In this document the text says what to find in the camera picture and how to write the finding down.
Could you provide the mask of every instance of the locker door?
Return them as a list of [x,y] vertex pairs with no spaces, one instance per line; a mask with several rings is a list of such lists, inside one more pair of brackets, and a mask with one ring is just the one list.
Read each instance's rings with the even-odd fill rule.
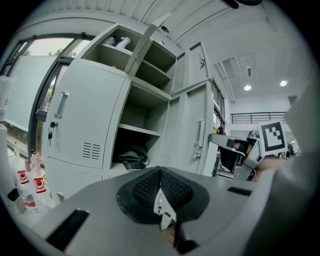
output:
[[201,43],[190,48],[189,56],[189,85],[201,82],[209,77],[208,65]]
[[210,83],[182,94],[179,99],[179,125],[176,135],[179,136],[175,167],[192,172],[202,173],[209,148],[208,135],[211,132],[213,105]]
[[60,203],[63,199],[68,199],[86,186],[102,181],[101,175],[80,173],[49,163],[48,167],[50,169],[50,172],[47,173],[50,190],[56,204]]
[[186,55],[185,53],[181,54],[176,58],[175,61],[175,73],[174,73],[174,81],[172,86],[172,93],[176,93],[177,91],[184,88],[185,82],[185,65],[186,65]]
[[108,128],[124,81],[84,61],[71,63],[47,116],[49,122],[58,122],[48,143],[48,157],[102,169]]

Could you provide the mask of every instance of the open locker door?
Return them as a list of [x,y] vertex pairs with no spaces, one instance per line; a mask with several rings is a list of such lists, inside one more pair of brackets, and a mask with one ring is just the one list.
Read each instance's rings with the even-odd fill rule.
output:
[[124,72],[135,75],[148,49],[151,47],[152,41],[150,40],[150,37],[170,16],[171,13],[168,12],[156,21],[152,22],[152,24],[147,28],[134,48],[133,53],[125,66]]
[[160,165],[202,174],[213,123],[213,104],[208,81],[170,102]]

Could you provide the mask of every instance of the black bag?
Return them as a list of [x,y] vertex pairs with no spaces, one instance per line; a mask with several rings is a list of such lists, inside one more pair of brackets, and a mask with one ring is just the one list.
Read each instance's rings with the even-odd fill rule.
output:
[[129,169],[144,169],[148,161],[147,150],[142,143],[127,143],[121,141],[116,143],[113,151],[113,162],[123,163]]

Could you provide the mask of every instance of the ceiling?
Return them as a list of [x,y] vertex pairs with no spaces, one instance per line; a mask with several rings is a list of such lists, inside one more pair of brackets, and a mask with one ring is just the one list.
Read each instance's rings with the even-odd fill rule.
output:
[[[231,102],[248,97],[299,95],[318,79],[304,39],[272,2],[231,9],[221,0],[47,0],[28,21],[58,12],[99,12],[146,25],[171,12],[160,30],[182,49],[202,41],[212,69],[228,87]],[[279,83],[288,81],[280,87]],[[252,89],[245,91],[250,84]]]

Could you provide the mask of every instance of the black mesh pad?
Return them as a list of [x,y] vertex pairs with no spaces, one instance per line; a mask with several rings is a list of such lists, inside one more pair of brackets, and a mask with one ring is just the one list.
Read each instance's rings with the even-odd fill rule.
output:
[[209,203],[203,186],[165,167],[155,167],[119,189],[118,205],[135,222],[160,223],[162,217],[154,213],[160,188],[179,222],[197,219]]

